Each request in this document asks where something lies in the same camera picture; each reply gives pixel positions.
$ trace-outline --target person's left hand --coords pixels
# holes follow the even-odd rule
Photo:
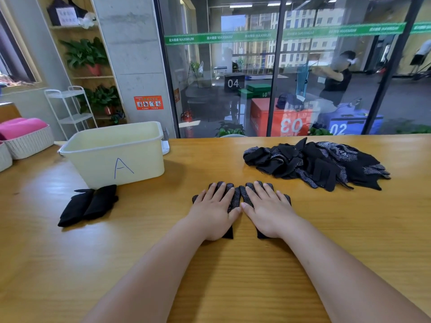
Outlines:
[[[202,191],[190,209],[186,219],[197,224],[197,229],[204,233],[206,240],[217,240],[223,237],[232,223],[239,217],[241,208],[234,208],[228,213],[228,207],[235,193],[232,187],[223,197],[226,184],[223,183],[214,193],[217,184],[213,183],[208,191]]]

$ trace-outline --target fire extinguisher instruction sign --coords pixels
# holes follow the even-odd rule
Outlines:
[[[161,96],[135,96],[137,110],[163,110]]]

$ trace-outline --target pink cloth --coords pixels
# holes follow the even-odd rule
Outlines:
[[[47,126],[45,122],[37,118],[17,118],[5,121],[0,124],[0,140],[13,140],[14,138],[33,133]]]

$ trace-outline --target white woven basket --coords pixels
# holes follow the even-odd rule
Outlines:
[[[12,156],[5,143],[0,142],[0,172],[12,165]]]
[[[5,140],[10,154],[14,160],[20,160],[39,153],[54,144],[54,136],[50,126],[34,131],[27,135]]]

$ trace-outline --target folded black gloves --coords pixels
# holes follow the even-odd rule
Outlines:
[[[222,185],[222,183],[223,183],[223,181],[219,181],[219,182],[217,183],[217,187],[215,188],[215,191],[214,191],[214,192],[216,192],[216,191],[220,188],[220,186]],[[234,187],[234,184],[232,184],[232,183],[227,183],[227,184],[226,184],[226,190],[224,191],[223,196],[224,196],[224,195],[226,195],[226,193],[227,193],[227,192],[229,191],[229,189],[230,189],[230,188],[232,188],[232,187]],[[195,196],[193,196],[193,197],[192,197],[192,199],[191,199],[191,200],[192,200],[193,204],[194,204],[194,202],[196,201],[197,196],[198,196],[198,195],[195,195]],[[229,204],[228,213],[229,213],[230,211],[232,211],[234,208],[236,208],[236,207],[239,207],[239,206],[240,206],[240,198],[241,198],[240,189],[239,189],[239,188],[235,188],[235,194],[234,194],[234,197],[232,197],[232,201],[231,201],[231,203]],[[229,230],[224,234],[224,236],[223,236],[222,238],[226,238],[226,239],[234,239],[234,229],[233,229],[233,227],[232,227],[232,226],[229,228]]]
[[[60,217],[59,227],[69,227],[81,220],[94,220],[105,215],[118,200],[117,185],[93,189],[75,190],[83,194],[72,197]]]
[[[262,181],[258,181],[258,183],[263,188]],[[246,183],[245,185],[248,186],[248,187],[250,187],[251,190],[253,190],[254,192],[256,192],[256,190],[254,189],[254,185],[252,183]],[[270,186],[272,190],[274,190],[274,186],[272,185],[272,183],[267,183],[267,185]],[[250,197],[248,197],[247,191],[245,190],[245,186],[240,186],[239,188],[240,188],[240,191],[241,191],[241,196],[244,198],[244,202],[254,208],[254,205],[251,202]],[[284,194],[284,196],[286,197],[286,199],[288,200],[288,202],[290,203],[290,205],[292,205],[292,202],[290,201],[290,197],[288,195],[286,195],[286,194]],[[259,231],[259,229],[256,228],[256,230],[257,230],[257,238],[259,238],[259,239],[269,239],[269,237],[267,237],[266,235],[264,235],[263,233],[261,233]]]
[[[272,148],[252,147],[244,152],[247,165],[276,178],[300,178],[312,188],[333,191],[336,183],[351,182],[381,190],[379,178],[390,179],[390,173],[373,156],[344,144],[309,142],[302,139],[296,145],[279,144]]]
[[[60,222],[58,223],[59,227],[69,227],[81,221],[91,203],[94,189],[78,189],[75,191],[82,192],[82,194],[72,196],[72,199],[61,214]]]

